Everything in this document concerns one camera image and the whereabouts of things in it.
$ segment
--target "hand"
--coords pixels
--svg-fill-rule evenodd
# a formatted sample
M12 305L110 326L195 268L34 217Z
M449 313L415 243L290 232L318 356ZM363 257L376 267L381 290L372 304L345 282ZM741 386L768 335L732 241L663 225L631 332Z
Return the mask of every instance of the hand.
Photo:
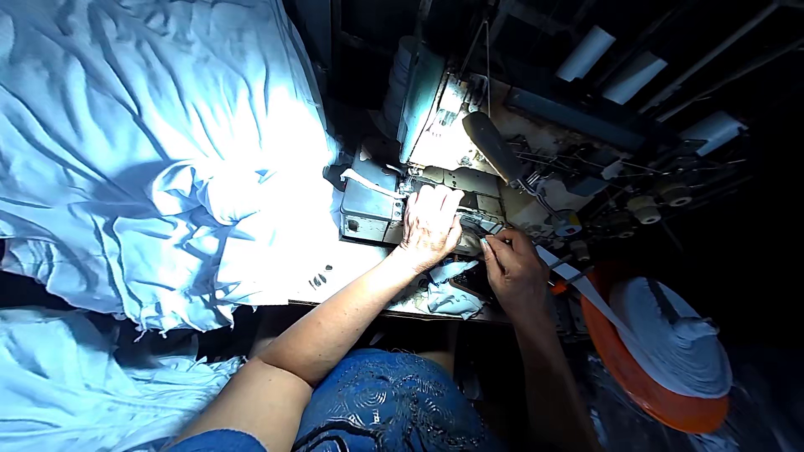
M393 256L421 273L445 258L461 239L460 217L455 215L463 191L424 185L408 197L402 241Z
M511 319L547 315L550 270L533 248L531 239L516 229L486 236L482 243L489 283Z

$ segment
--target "orange spool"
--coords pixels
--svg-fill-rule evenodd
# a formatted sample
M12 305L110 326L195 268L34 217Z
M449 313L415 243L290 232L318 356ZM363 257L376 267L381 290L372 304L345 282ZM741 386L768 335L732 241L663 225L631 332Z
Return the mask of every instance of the orange spool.
M599 268L589 280L608 303L611 285L632 275L622 268ZM628 352L617 328L586 297L581 297L580 305L597 353L631 400L657 421L682 432L707 434L720 427L728 412L728 395L717 399L688 397L656 383Z

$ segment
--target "patterned blue fabric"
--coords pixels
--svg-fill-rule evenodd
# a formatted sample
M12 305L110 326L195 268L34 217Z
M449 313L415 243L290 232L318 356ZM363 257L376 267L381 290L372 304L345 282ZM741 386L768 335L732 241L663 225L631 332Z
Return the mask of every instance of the patterned blue fabric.
M408 353L358 350L315 389L294 450L502 450L455 383Z
M167 452L267 452L250 434L237 430L210 430L191 436Z

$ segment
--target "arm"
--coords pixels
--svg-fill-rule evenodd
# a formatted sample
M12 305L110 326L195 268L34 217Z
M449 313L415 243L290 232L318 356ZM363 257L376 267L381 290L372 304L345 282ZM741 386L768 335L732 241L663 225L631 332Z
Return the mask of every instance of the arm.
M455 248L461 237L455 211L462 197L462 191L444 186L424 186L411 195L400 246L259 351L177 441L235 429L252 434L271 452L290 450L312 387L397 292Z
M545 304L548 267L522 232L506 229L486 240L489 283L513 323L522 354L535 440L566 451L599 450Z

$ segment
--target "light blue fabric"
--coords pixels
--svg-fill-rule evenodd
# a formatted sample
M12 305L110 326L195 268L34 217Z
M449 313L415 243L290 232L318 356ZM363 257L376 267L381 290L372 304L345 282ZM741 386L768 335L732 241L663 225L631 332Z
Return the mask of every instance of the light blue fabric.
M158 450L241 365L196 361L189 347L129 367L116 336L80 310L0 310L0 451Z
M2 268L145 328L228 325L298 288L283 244L338 239L324 123L279 0L0 2Z

